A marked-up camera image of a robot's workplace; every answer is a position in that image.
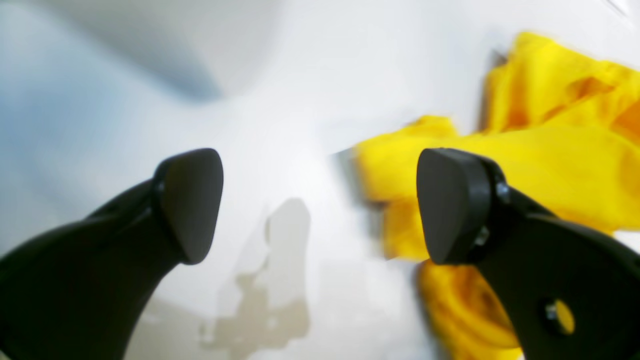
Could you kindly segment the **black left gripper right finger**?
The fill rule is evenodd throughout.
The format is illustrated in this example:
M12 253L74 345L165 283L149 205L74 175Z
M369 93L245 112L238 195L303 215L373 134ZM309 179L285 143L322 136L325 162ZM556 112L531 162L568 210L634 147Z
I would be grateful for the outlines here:
M637 252L558 218L474 153L423 150L416 190L431 259L478 269L526 359L639 358Z

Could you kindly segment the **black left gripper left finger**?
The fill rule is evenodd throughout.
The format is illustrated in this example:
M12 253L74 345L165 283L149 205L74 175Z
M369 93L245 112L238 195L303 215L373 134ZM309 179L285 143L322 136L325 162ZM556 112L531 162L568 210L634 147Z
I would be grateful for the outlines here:
M216 150L179 153L86 218L4 255L1 353L10 360L123 359L162 279L208 255L223 184Z

